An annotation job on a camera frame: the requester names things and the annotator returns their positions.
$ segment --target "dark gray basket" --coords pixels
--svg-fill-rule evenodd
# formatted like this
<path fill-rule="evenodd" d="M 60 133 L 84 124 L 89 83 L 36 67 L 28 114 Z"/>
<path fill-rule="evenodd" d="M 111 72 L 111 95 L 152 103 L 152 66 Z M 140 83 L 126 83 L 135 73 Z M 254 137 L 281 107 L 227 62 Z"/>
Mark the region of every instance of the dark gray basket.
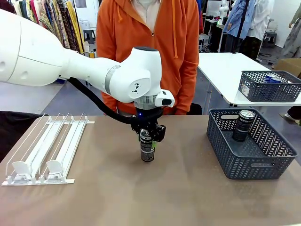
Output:
<path fill-rule="evenodd" d="M 281 78 L 281 83 L 265 83 L 267 74 Z M 252 102 L 294 102 L 301 80 L 284 71 L 242 71 L 238 90 Z"/>
<path fill-rule="evenodd" d="M 238 114 L 256 114 L 245 142 L 232 139 Z M 255 109 L 211 109 L 207 136 L 229 179 L 278 179 L 297 156 L 294 148 Z"/>

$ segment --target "label on basket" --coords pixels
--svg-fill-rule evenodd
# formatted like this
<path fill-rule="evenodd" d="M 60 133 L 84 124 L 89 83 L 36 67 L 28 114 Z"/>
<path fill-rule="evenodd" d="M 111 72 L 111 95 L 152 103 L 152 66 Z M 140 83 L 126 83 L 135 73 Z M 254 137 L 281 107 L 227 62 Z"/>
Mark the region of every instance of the label on basket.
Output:
<path fill-rule="evenodd" d="M 250 88 L 247 87 L 245 84 L 243 84 L 243 85 L 242 85 L 242 90 L 241 90 L 241 92 L 242 92 L 243 94 L 245 94 L 245 96 L 247 97 L 247 96 L 249 95 Z"/>

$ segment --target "orange jacket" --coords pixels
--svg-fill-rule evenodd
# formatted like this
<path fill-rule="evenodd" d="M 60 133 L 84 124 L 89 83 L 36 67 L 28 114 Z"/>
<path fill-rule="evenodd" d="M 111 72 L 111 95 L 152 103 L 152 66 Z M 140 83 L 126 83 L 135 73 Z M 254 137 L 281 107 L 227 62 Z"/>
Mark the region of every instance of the orange jacket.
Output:
<path fill-rule="evenodd" d="M 194 0 L 162 0 L 154 33 L 130 0 L 103 0 L 97 17 L 97 56 L 122 62 L 133 47 L 157 49 L 162 60 L 161 88 L 175 97 L 175 107 L 165 108 L 164 114 L 186 114 L 196 84 L 198 32 L 198 5 Z M 102 96 L 112 110 L 136 113 L 133 103 L 121 103 L 104 93 Z"/>

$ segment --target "blue shirt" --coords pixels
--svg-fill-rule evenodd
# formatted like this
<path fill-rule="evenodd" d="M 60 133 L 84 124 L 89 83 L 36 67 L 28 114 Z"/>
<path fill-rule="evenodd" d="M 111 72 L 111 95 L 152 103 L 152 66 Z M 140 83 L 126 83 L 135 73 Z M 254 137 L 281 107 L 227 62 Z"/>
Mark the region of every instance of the blue shirt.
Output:
<path fill-rule="evenodd" d="M 241 20 L 245 5 L 246 5 L 246 0 L 237 0 L 236 1 L 234 8 L 232 9 L 231 14 L 227 20 L 227 23 L 225 24 L 223 32 L 237 37 L 240 20 Z M 255 0 L 250 0 L 248 9 L 246 11 L 243 29 L 241 30 L 241 34 L 240 34 L 241 39 L 246 38 L 246 35 L 248 34 L 248 31 L 251 26 L 253 14 L 254 14 L 254 9 L 255 9 Z M 231 23 L 232 26 L 231 26 L 231 29 L 228 31 L 229 23 Z"/>

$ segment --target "hoodie drawstring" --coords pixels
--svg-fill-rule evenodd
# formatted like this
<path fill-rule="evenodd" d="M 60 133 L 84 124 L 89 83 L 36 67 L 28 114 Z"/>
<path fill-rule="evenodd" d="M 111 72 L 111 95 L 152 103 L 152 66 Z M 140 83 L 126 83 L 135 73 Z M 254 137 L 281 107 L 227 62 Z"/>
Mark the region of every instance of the hoodie drawstring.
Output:
<path fill-rule="evenodd" d="M 120 11 L 119 11 L 119 5 L 117 4 L 117 13 L 118 13 L 118 18 L 119 18 L 119 23 L 122 21 L 122 17 L 120 15 Z"/>
<path fill-rule="evenodd" d="M 176 32 L 175 32 L 175 6 L 174 6 L 174 0 L 172 0 L 172 8 L 173 8 L 174 57 L 178 58 L 177 38 L 176 38 Z"/>

